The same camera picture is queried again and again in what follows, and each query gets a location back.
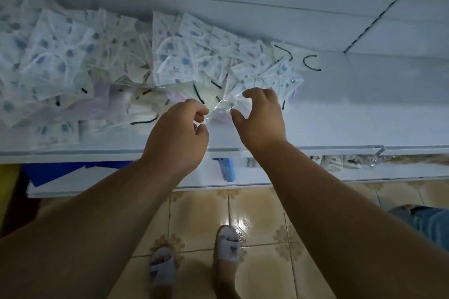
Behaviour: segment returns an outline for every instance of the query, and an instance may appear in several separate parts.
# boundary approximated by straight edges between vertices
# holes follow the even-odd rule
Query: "tile floor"
[[[388,210],[401,204],[449,208],[449,181],[352,183]],[[46,199],[49,211],[66,199]],[[236,289],[242,299],[333,299],[273,188],[174,192],[160,207],[109,299],[148,299],[149,256],[170,243],[177,252],[176,297],[215,298],[210,286],[216,230],[230,224],[242,240]]]

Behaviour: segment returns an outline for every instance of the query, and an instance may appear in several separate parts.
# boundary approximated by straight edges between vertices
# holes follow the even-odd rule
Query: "shelf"
[[[284,113],[287,139],[306,154],[375,154],[382,147],[343,53],[323,54],[323,71],[305,83]],[[25,128],[0,129],[0,163],[135,160],[153,124],[103,135],[81,133],[81,143],[58,151],[30,151]],[[206,158],[249,157],[232,123],[210,121]]]
[[[349,54],[383,154],[449,153],[449,60]]]
[[[270,185],[271,182],[262,168],[248,168],[246,158],[235,158],[235,182],[226,182],[221,174],[217,161],[204,159],[201,164],[190,173],[176,190],[188,189],[221,189],[235,187],[253,187]],[[71,172],[59,179],[34,187],[28,186],[28,196],[31,198],[45,198],[58,196],[75,196],[115,171],[111,168],[93,167],[82,168]],[[449,166],[436,164],[391,164],[385,163],[374,168],[344,169],[332,173],[344,182],[384,182],[398,180],[424,180],[449,178]]]

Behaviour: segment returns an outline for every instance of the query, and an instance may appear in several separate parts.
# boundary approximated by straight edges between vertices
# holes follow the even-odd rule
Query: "forearm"
[[[2,292],[104,297],[179,178],[138,160],[1,239]]]
[[[255,158],[337,297],[447,293],[444,274],[449,273],[449,262],[444,251],[289,143],[266,151]]]

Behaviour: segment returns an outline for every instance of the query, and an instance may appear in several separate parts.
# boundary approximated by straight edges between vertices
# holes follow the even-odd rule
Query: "pile of packets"
[[[303,82],[291,54],[301,48],[268,46],[189,14],[154,12],[145,23],[51,0],[0,0],[0,47],[0,120],[26,126],[31,149],[75,145],[80,128],[147,125],[187,98],[211,117],[232,108],[248,115],[244,90],[270,88],[284,106]]]

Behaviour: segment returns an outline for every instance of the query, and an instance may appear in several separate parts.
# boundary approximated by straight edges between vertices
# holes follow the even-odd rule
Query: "lower shelf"
[[[217,161],[205,159],[176,188],[225,189],[270,185],[271,182],[262,168],[248,168],[246,158],[234,158],[236,181],[226,182]],[[75,196],[115,171],[111,168],[82,168],[39,187],[28,186],[30,198]],[[383,182],[449,179],[449,166],[436,164],[391,164],[385,163],[374,168],[344,169],[334,173],[343,182]]]

